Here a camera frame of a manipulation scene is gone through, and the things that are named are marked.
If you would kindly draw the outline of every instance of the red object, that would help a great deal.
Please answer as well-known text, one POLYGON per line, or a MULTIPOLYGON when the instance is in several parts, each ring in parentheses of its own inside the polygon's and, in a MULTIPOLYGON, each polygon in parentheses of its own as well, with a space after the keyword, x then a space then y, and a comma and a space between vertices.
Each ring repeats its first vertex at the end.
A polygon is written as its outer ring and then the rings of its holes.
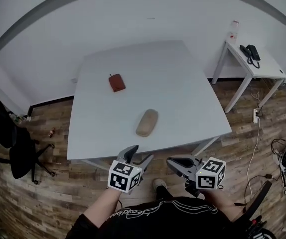
POLYGON ((49 137, 52 138, 53 134, 54 134, 54 128, 52 130, 50 130, 49 137))
POLYGON ((110 74, 110 76, 111 77, 109 78, 109 82, 113 92, 117 92, 126 88, 120 74, 115 74, 113 76, 110 74))

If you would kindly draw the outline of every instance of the black t-shirt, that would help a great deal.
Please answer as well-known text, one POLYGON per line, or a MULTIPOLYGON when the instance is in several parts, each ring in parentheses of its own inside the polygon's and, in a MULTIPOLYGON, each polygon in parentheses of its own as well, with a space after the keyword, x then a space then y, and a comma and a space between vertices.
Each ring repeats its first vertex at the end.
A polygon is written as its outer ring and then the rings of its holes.
POLYGON ((97 228, 80 215, 66 239, 220 238, 228 218, 205 200, 177 197, 117 210, 97 228))

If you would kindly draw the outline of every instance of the baseboard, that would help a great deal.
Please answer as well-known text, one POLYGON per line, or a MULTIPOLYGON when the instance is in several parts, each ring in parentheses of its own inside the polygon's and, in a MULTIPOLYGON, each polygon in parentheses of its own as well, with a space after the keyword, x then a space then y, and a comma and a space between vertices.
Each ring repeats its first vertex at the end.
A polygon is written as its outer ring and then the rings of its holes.
MULTIPOLYGON (((207 78, 209 82, 211 82, 213 80, 213 78, 207 78)), ((243 81, 244 78, 218 78, 217 81, 218 82, 228 82, 228 81, 243 81)), ((51 100, 51 101, 47 101, 47 102, 43 102, 40 104, 36 104, 33 106, 30 106, 29 111, 28 111, 28 116, 32 115, 32 111, 34 108, 36 107, 40 107, 40 106, 45 106, 45 105, 50 105, 50 104, 55 104, 55 103, 59 103, 59 102, 63 102, 63 101, 68 101, 68 100, 72 100, 74 98, 74 96, 69 96, 69 97, 65 97, 65 98, 59 98, 59 99, 55 99, 55 100, 51 100)))
POLYGON ((74 96, 69 96, 69 97, 64 97, 64 98, 59 98, 59 99, 55 99, 55 100, 50 100, 50 101, 47 101, 47 102, 43 102, 43 103, 39 103, 39 104, 30 106, 29 110, 28 110, 28 116, 32 115, 32 111, 36 107, 51 105, 51 104, 55 104, 55 103, 59 103, 59 102, 63 102, 63 101, 68 101, 68 100, 73 100, 73 98, 74 98, 74 96))
MULTIPOLYGON (((244 78, 218 78, 218 82, 239 82, 243 81, 244 78)), ((261 78, 252 79, 252 81, 260 81, 261 78)))

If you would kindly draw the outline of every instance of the white bottle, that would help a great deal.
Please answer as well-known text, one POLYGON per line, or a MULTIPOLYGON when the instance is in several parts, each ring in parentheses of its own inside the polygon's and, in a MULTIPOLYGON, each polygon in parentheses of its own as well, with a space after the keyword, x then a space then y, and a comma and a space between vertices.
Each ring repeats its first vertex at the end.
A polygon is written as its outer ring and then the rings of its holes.
POLYGON ((235 44, 237 35, 238 35, 238 30, 239 30, 239 22, 236 20, 233 20, 229 26, 226 41, 235 44))

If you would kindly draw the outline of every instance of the person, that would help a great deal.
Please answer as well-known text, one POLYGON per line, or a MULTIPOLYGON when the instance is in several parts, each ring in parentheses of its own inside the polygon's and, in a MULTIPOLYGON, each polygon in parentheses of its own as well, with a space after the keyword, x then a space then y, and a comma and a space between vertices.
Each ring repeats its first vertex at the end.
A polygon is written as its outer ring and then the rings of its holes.
POLYGON ((75 222, 66 239, 91 238, 219 238, 241 213, 221 190, 202 190, 205 200, 173 197, 161 179, 153 181, 156 200, 115 212, 121 192, 112 188, 75 222))

